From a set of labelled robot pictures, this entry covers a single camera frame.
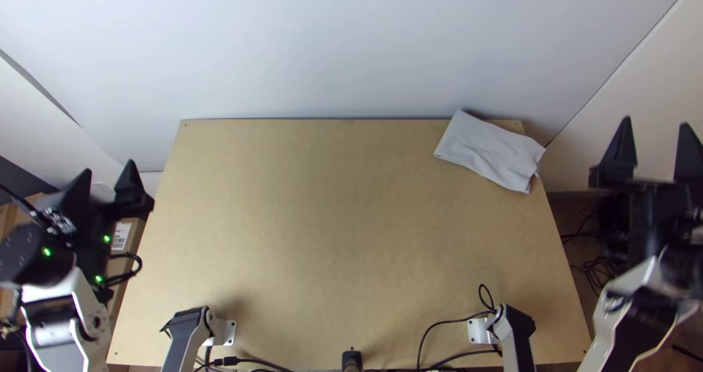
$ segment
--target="mdf board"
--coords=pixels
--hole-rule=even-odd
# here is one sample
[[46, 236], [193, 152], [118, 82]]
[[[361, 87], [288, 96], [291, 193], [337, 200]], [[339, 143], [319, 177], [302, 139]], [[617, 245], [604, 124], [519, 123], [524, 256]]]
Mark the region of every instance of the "mdf board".
[[[339, 369], [353, 346], [365, 368], [411, 368], [427, 326], [484, 309], [480, 283], [535, 319], [536, 362], [581, 360], [590, 341], [540, 180], [524, 195], [435, 158], [447, 123], [183, 121], [108, 361], [160, 365], [159, 329], [209, 305], [238, 323], [214, 357]], [[465, 324], [444, 325], [423, 365], [471, 349]]]

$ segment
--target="black cable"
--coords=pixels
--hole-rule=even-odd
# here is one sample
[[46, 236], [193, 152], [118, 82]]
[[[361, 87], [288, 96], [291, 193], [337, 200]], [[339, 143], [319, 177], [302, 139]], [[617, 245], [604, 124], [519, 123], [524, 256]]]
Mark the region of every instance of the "black cable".
[[[481, 289], [486, 290], [486, 293], [488, 294], [488, 299], [491, 301], [490, 306], [488, 305], [488, 303], [486, 303], [485, 300], [483, 300], [483, 293], [481, 292]], [[490, 310], [493, 313], [496, 313], [496, 304], [493, 303], [493, 296], [491, 295], [491, 292], [488, 290], [488, 287], [486, 287], [486, 285], [483, 283], [478, 285], [478, 298], [481, 300], [481, 303], [483, 303], [483, 306], [485, 306], [486, 309]]]
[[212, 353], [212, 346], [208, 346], [205, 348], [205, 357], [203, 358], [203, 364], [208, 365], [210, 364], [210, 353]]
[[487, 311], [482, 311], [482, 312], [479, 312], [479, 313], [476, 313], [476, 314], [472, 314], [471, 316], [465, 317], [465, 318], [463, 318], [463, 319], [438, 321], [438, 322], [432, 324], [432, 325], [425, 331], [425, 334], [423, 335], [423, 338], [422, 338], [422, 340], [420, 341], [420, 347], [417, 348], [417, 366], [416, 366], [415, 368], [418, 369], [418, 370], [420, 369], [420, 354], [421, 354], [422, 351], [423, 351], [423, 343], [425, 343], [425, 338], [427, 338], [427, 334], [430, 332], [430, 330], [432, 330], [432, 328], [434, 328], [434, 327], [436, 327], [436, 326], [438, 326], [438, 325], [442, 325], [442, 324], [452, 324], [452, 323], [457, 323], [457, 322], [465, 322], [465, 321], [468, 321], [468, 320], [470, 320], [470, 319], [475, 319], [475, 318], [477, 318], [477, 317], [485, 316], [486, 314], [491, 314], [491, 311], [489, 311], [489, 310], [487, 310]]
[[691, 353], [690, 351], [688, 351], [687, 349], [684, 349], [683, 347], [681, 347], [679, 345], [672, 345], [672, 349], [674, 351], [678, 351], [681, 354], [687, 355], [698, 362], [703, 362], [703, 357], [701, 357], [697, 354]]
[[12, 200], [12, 202], [14, 202], [15, 204], [17, 204], [17, 205], [18, 205], [20, 208], [22, 208], [22, 210], [24, 210], [24, 212], [26, 212], [27, 214], [29, 214], [29, 215], [37, 215], [37, 216], [39, 215], [39, 212], [37, 211], [36, 208], [34, 208], [34, 206], [31, 205], [31, 203], [29, 203], [25, 198], [23, 198], [23, 197], [19, 196], [18, 194], [14, 193], [14, 192], [13, 192], [11, 189], [9, 189], [8, 187], [5, 187], [3, 184], [0, 184], [0, 190], [3, 190], [3, 192], [5, 192], [5, 193], [10, 197], [10, 199]]
[[581, 223], [581, 225], [579, 226], [579, 229], [576, 230], [576, 233], [570, 235], [566, 240], [564, 240], [564, 241], [562, 242], [562, 244], [565, 245], [566, 243], [570, 242], [571, 240], [575, 239], [576, 237], [581, 236], [581, 230], [584, 228], [584, 226], [586, 225], [586, 223], [588, 222], [588, 220], [590, 220], [591, 217], [595, 216], [595, 214], [596, 214], [597, 212], [599, 212], [599, 211], [600, 211], [600, 210], [598, 209], [598, 210], [595, 210], [594, 212], [591, 212], [590, 214], [588, 214], [588, 215], [586, 216], [586, 218], [584, 218], [584, 221], [583, 221], [583, 222]]
[[495, 350], [474, 350], [474, 351], [467, 351], [466, 353], [459, 353], [455, 354], [452, 357], [446, 358], [442, 361], [435, 362], [429, 369], [435, 369], [438, 367], [441, 367], [442, 365], [446, 364], [449, 361], [456, 360], [457, 358], [462, 358], [462, 357], [467, 357], [470, 355], [475, 355], [475, 354], [485, 354], [485, 353], [495, 353]]
[[29, 350], [29, 346], [27, 345], [27, 339], [24, 335], [20, 335], [18, 332], [15, 332], [15, 334], [18, 336], [18, 338], [20, 339], [20, 343], [22, 343], [22, 346], [24, 347], [24, 356], [27, 361], [27, 372], [33, 372], [34, 355], [32, 354], [31, 350]]
[[5, 187], [3, 184], [0, 184], [0, 190], [5, 192], [14, 204], [19, 206], [25, 213], [29, 215], [29, 217], [32, 218], [32, 220], [43, 226], [44, 229], [52, 228], [56, 232], [56, 236], [63, 236], [63, 233], [57, 227], [53, 226], [52, 222], [47, 217], [44, 217], [44, 215], [39, 213], [37, 211], [37, 208], [34, 207], [31, 203], [29, 203], [25, 198], [14, 193], [11, 189]]
[[230, 365], [236, 365], [239, 364], [240, 362], [250, 362], [252, 364], [259, 364], [263, 366], [267, 366], [269, 368], [273, 368], [275, 370], [278, 370], [280, 372], [293, 372], [290, 369], [278, 366], [274, 364], [273, 362], [269, 362], [266, 360], [256, 360], [253, 358], [238, 358], [238, 357], [225, 357], [223, 359], [223, 366], [230, 366]]
[[121, 275], [113, 276], [110, 278], [106, 278], [103, 283], [105, 287], [109, 286], [116, 286], [117, 284], [124, 283], [125, 281], [133, 278], [134, 276], [137, 275], [141, 271], [142, 268], [142, 261], [141, 258], [139, 258], [138, 255], [132, 254], [132, 253], [122, 253], [122, 254], [112, 254], [110, 255], [110, 259], [116, 259], [116, 258], [129, 258], [134, 260], [134, 262], [137, 263], [137, 269], [130, 270], [127, 273], [122, 273]]

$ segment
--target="cardboard box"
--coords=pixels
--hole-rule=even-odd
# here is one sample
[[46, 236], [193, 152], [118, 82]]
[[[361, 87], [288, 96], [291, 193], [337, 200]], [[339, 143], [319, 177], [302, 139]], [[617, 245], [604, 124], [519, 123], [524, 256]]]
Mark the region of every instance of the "cardboard box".
[[[146, 223], [138, 218], [125, 218], [115, 223], [112, 237], [112, 254], [121, 253], [137, 253], [141, 235], [144, 233]], [[129, 272], [133, 269], [134, 261], [129, 258], [115, 258], [108, 262], [106, 277], [113, 277]], [[108, 302], [108, 315], [111, 319], [116, 319], [119, 313], [119, 307], [122, 305], [124, 291], [127, 289], [127, 283], [122, 283], [118, 286], [111, 287], [115, 291], [114, 297]]]

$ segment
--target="black mount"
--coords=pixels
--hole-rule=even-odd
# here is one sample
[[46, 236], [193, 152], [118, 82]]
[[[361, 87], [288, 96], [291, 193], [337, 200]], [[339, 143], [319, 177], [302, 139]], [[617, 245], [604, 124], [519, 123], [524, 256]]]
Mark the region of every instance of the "black mount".
[[[628, 265], [633, 267], [665, 246], [686, 248], [691, 232], [703, 224], [703, 145], [688, 123], [679, 128], [674, 181], [655, 181], [633, 176], [637, 153], [632, 122], [620, 122], [603, 159], [591, 167], [588, 185], [629, 194], [631, 224], [628, 234]], [[689, 283], [703, 291], [700, 280]]]
[[[115, 185], [115, 199], [107, 204], [100, 204], [90, 197], [92, 172], [85, 169], [65, 189], [41, 198], [34, 206], [35, 211], [30, 215], [37, 223], [28, 226], [41, 227], [45, 232], [40, 243], [33, 244], [31, 249], [20, 250], [25, 270], [31, 269], [51, 276], [65, 267], [50, 267], [55, 265], [56, 257], [65, 253], [76, 255], [76, 266], [93, 285], [98, 300], [106, 303], [112, 298], [113, 292], [102, 284], [111, 252], [110, 239], [116, 221], [127, 217], [137, 217], [146, 220], [154, 209], [154, 199], [144, 190], [136, 164], [129, 160]], [[27, 231], [17, 227], [10, 237], [18, 237]], [[41, 255], [47, 248], [48, 255]], [[16, 264], [16, 261], [5, 261], [11, 258], [10, 253], [0, 255], [0, 262], [6, 265]], [[8, 286], [21, 286], [22, 278], [28, 277], [24, 272], [13, 273], [5, 278]], [[42, 278], [32, 278], [40, 282]]]

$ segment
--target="tabletop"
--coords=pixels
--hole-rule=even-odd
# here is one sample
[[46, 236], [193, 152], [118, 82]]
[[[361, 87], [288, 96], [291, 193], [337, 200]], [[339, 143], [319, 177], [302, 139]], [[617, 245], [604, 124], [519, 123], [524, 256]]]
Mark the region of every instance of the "tabletop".
[[[184, 120], [108, 362], [161, 365], [170, 340], [159, 329], [208, 305], [237, 321], [234, 346], [213, 357], [339, 369], [354, 347], [365, 368], [414, 368], [427, 326], [485, 309], [480, 283], [535, 320], [536, 363], [582, 360], [590, 339], [541, 181], [525, 195], [435, 158], [447, 124]], [[446, 324], [423, 365], [472, 349], [465, 324]]]

